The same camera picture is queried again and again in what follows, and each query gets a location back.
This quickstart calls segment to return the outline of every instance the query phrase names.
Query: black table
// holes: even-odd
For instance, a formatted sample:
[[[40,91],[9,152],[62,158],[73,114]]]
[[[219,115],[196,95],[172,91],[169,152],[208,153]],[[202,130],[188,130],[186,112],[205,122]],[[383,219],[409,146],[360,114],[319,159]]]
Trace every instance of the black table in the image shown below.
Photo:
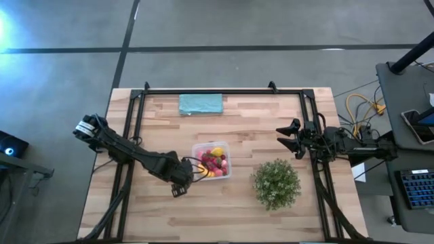
[[[424,85],[427,93],[434,93],[434,73],[409,66],[402,75],[395,75],[387,64],[377,64],[376,70],[396,145],[402,149],[434,151],[434,143],[419,143],[401,116],[402,112],[412,109],[423,113],[431,108]]]
[[[387,171],[391,181],[393,213],[397,224],[409,232],[434,234],[434,208],[408,209],[403,192],[399,189],[395,172],[405,169],[424,169],[434,167],[434,152],[398,150],[398,158],[387,162]]]

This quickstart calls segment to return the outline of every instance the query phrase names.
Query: wooden table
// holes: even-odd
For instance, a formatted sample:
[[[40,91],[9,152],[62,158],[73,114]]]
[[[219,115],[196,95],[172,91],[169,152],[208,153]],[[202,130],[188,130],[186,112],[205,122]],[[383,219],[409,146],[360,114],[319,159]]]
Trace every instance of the wooden table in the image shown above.
[[[114,89],[107,112],[111,128],[122,134],[131,89]],[[339,126],[330,88],[315,88],[318,111],[328,126]],[[230,146],[231,178],[194,183],[187,195],[173,198],[170,184],[149,175],[136,163],[125,223],[124,241],[322,241],[309,154],[295,160],[276,141],[275,129],[302,119],[296,95],[223,96],[222,115],[181,116],[177,95],[146,96],[140,136],[147,150],[175,150],[190,156],[197,143],[226,141]],[[134,124],[136,111],[133,113]],[[265,211],[255,199],[251,174],[265,161],[287,159],[298,171],[302,194],[292,208]],[[99,155],[95,167],[108,160]],[[350,165],[331,164],[338,204],[349,221],[367,236]],[[92,176],[79,237],[84,237],[109,206],[116,164]],[[328,209],[330,228],[334,232]],[[117,221],[113,225],[117,230]]]

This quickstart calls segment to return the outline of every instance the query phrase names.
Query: phone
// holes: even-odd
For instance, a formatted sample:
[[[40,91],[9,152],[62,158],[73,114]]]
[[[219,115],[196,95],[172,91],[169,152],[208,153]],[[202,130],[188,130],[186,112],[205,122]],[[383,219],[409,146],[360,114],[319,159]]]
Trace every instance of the phone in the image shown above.
[[[434,132],[432,127],[417,123],[420,118],[420,113],[418,111],[409,110],[401,113],[401,116],[421,144],[434,142]]]

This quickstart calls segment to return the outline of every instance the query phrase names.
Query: teal cloth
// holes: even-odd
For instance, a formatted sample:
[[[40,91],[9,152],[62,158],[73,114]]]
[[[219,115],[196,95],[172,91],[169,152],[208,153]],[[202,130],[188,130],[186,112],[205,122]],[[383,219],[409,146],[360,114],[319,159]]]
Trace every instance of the teal cloth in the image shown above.
[[[222,94],[181,94],[179,95],[179,113],[223,113]]]

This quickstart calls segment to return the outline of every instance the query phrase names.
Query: green plant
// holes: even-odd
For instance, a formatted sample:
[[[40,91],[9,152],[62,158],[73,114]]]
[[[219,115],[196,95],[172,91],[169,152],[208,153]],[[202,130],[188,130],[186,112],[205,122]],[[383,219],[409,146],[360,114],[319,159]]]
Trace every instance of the green plant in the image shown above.
[[[267,211],[291,207],[301,195],[297,171],[286,160],[263,163],[252,176],[255,177],[256,198]]]

